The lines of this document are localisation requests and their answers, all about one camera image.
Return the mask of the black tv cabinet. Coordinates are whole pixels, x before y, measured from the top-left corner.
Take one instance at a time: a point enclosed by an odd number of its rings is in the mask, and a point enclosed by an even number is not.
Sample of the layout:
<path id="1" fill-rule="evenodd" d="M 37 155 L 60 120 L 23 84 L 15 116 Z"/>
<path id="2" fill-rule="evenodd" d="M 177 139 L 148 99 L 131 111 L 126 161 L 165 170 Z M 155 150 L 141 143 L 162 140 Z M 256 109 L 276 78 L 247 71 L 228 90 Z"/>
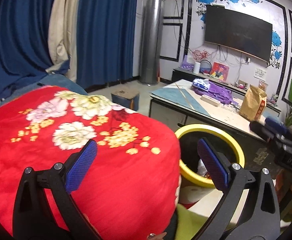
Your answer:
<path id="1" fill-rule="evenodd" d="M 209 77 L 209 76 L 205 76 L 203 74 L 194 74 L 193 72 L 189 71 L 189 70 L 184 70 L 181 68 L 175 68 L 173 69 L 173 74 L 171 76 L 171 81 L 172 82 L 176 82 L 179 81 L 181 79 L 183 80 L 187 80 L 187 81 L 193 81 L 194 79 L 209 79 L 212 83 L 215 83 L 216 85 L 219 86 L 223 86 L 226 89 L 230 90 L 233 94 L 234 97 L 239 98 L 239 99 L 243 99 L 245 94 L 246 94 L 246 90 L 245 89 L 240 89 L 237 88 L 234 85 L 230 85 L 228 83 L 224 83 L 221 82 L 218 79 L 215 79 L 213 77 Z"/>

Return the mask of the red floral blanket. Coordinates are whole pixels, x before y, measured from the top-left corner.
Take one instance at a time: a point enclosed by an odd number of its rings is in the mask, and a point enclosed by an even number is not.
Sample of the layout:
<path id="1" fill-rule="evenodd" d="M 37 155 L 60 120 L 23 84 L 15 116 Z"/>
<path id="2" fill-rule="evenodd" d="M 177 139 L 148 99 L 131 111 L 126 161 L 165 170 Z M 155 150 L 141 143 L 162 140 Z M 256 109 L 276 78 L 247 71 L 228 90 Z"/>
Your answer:
<path id="1" fill-rule="evenodd" d="M 166 125 L 57 86 L 0 107 L 0 239 L 170 239 L 180 146 Z"/>

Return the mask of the purple bag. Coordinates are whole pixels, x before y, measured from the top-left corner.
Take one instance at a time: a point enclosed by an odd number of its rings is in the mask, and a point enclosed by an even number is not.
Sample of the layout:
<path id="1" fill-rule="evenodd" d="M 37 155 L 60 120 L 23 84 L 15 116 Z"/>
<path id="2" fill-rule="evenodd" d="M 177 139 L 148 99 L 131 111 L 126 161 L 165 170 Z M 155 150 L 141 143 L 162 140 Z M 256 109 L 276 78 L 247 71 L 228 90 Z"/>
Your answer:
<path id="1" fill-rule="evenodd" d="M 192 89 L 195 91 L 198 95 L 208 95 L 214 99 L 219 100 L 222 104 L 229 105 L 231 103 L 238 104 L 233 100 L 233 96 L 230 90 L 226 89 L 225 87 L 221 87 L 219 85 L 216 85 L 215 83 L 210 83 L 210 88 L 208 91 L 199 90 L 192 86 Z"/>

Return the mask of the blue white tissue pack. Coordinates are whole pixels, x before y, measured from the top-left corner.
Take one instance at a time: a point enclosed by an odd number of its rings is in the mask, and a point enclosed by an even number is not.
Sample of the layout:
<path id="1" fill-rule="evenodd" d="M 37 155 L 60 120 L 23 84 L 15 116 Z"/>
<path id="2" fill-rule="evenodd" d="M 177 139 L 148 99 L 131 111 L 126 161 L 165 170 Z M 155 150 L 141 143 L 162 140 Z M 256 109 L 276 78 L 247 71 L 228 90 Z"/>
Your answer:
<path id="1" fill-rule="evenodd" d="M 208 91 L 210 88 L 209 79 L 194 79 L 192 86 L 199 90 Z"/>

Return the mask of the coffee table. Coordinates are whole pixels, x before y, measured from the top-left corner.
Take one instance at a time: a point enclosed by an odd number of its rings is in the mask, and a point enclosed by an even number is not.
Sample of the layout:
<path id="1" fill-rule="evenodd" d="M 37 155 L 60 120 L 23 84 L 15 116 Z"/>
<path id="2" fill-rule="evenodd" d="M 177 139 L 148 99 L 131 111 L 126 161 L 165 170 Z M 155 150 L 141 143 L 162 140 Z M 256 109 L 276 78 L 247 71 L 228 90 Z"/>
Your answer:
<path id="1" fill-rule="evenodd" d="M 274 163 L 274 156 L 267 150 L 266 143 L 250 131 L 250 122 L 231 106 L 214 106 L 203 101 L 191 85 L 189 81 L 179 80 L 151 92 L 149 117 L 174 132 L 190 124 L 207 124 L 222 129 L 241 146 L 246 167 L 251 170 L 266 167 L 272 176 L 277 175 L 281 168 Z"/>

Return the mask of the blue storage stool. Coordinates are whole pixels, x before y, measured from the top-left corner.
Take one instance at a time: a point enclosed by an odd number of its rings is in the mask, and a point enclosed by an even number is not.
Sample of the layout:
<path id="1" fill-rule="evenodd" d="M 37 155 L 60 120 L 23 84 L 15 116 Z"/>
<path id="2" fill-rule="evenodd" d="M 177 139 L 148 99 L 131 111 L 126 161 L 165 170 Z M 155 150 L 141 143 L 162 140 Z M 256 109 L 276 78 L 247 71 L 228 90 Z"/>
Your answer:
<path id="1" fill-rule="evenodd" d="M 111 93 L 112 102 L 129 108 L 133 111 L 139 109 L 139 91 L 136 89 L 121 87 Z"/>

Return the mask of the blue sofa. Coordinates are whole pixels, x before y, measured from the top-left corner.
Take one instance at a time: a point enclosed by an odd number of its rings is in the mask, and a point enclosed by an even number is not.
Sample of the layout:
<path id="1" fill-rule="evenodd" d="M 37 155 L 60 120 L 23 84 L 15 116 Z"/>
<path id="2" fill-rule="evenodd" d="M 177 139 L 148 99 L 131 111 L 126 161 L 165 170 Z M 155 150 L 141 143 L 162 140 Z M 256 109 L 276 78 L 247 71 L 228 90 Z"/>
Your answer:
<path id="1" fill-rule="evenodd" d="M 64 75 L 49 74 L 35 83 L 32 83 L 28 86 L 13 91 L 13 93 L 9 97 L 5 98 L 3 101 L 0 101 L 0 106 L 22 96 L 23 94 L 26 94 L 32 90 L 36 90 L 44 86 L 62 87 L 78 94 L 88 95 L 87 92 L 81 86 L 71 81 Z"/>

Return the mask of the white vase red flowers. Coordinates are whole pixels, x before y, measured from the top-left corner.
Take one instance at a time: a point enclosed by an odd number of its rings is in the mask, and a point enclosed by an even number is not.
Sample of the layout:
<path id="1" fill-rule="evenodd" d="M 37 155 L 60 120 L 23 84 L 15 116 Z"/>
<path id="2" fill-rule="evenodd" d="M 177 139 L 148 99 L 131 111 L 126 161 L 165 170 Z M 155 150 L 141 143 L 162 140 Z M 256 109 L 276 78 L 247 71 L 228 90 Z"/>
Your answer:
<path id="1" fill-rule="evenodd" d="M 207 59 L 209 56 L 209 52 L 207 50 L 194 50 L 192 51 L 192 58 L 194 59 L 194 68 L 193 72 L 194 74 L 199 74 L 200 72 L 200 65 L 201 61 Z"/>

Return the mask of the purple box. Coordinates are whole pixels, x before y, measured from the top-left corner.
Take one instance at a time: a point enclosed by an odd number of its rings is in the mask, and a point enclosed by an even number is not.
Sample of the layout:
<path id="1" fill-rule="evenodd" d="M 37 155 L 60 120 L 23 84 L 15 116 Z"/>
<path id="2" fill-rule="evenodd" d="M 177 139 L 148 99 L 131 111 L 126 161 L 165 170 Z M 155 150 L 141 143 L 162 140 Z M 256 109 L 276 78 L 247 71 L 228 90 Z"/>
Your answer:
<path id="1" fill-rule="evenodd" d="M 195 65 L 195 62 L 194 62 L 193 57 L 185 55 L 180 68 L 189 70 L 192 72 L 194 70 L 194 65 Z"/>

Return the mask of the silver tower air conditioner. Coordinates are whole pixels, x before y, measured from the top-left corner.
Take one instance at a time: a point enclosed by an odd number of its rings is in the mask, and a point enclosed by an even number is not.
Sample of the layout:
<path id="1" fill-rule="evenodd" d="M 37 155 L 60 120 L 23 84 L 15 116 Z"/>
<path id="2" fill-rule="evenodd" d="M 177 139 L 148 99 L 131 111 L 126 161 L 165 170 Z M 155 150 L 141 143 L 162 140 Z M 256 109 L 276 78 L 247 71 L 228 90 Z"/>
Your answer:
<path id="1" fill-rule="evenodd" d="M 147 0 L 143 10 L 139 56 L 139 81 L 146 85 L 158 83 L 163 13 L 163 0 Z"/>

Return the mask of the beige curtain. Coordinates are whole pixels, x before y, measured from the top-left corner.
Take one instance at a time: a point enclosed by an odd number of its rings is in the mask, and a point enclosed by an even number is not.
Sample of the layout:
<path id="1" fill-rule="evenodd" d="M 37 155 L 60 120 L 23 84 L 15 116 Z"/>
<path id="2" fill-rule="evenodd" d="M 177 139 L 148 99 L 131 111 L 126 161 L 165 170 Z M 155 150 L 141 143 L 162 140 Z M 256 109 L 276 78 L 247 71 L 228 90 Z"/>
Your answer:
<path id="1" fill-rule="evenodd" d="M 54 0 L 48 29 L 48 49 L 53 65 L 46 71 L 55 73 L 68 63 L 66 77 L 77 80 L 77 21 L 79 0 Z"/>

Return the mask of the blue curtain left panel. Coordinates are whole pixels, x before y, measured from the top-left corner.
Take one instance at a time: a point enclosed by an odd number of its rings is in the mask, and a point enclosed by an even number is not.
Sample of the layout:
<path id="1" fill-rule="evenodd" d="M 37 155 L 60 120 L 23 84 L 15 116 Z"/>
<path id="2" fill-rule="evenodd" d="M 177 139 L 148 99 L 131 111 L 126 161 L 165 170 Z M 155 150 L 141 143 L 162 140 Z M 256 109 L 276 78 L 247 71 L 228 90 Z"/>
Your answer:
<path id="1" fill-rule="evenodd" d="M 0 99 L 53 66 L 48 29 L 54 0 L 0 0 Z"/>

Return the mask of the blue curtain panel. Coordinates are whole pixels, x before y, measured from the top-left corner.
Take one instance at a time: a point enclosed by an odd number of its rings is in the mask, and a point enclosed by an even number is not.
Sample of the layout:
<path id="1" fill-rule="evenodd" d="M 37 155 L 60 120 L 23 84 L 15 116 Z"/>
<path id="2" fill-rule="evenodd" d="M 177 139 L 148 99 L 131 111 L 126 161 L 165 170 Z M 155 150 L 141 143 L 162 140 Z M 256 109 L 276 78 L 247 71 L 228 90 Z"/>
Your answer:
<path id="1" fill-rule="evenodd" d="M 53 66 L 48 29 L 54 0 L 0 0 L 0 99 Z"/>
<path id="2" fill-rule="evenodd" d="M 79 0 L 77 84 L 132 77 L 137 0 Z"/>

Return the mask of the blue curtain right panel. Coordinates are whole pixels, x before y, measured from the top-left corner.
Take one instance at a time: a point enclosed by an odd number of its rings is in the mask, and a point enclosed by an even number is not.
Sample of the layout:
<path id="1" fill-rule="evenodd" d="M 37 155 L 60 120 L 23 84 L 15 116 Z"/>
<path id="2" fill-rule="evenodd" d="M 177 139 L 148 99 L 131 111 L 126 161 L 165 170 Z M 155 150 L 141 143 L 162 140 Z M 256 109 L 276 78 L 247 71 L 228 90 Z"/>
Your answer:
<path id="1" fill-rule="evenodd" d="M 77 84 L 132 77 L 137 0 L 79 0 Z"/>

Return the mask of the black wall television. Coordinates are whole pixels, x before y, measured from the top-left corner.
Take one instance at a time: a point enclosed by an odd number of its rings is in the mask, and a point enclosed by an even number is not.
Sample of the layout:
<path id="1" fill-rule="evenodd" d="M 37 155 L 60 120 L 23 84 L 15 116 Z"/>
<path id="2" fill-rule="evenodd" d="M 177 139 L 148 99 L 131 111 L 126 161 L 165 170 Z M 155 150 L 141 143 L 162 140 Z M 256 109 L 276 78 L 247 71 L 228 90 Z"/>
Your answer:
<path id="1" fill-rule="evenodd" d="M 205 42 L 241 51 L 268 62 L 273 25 L 247 14 L 207 5 Z"/>

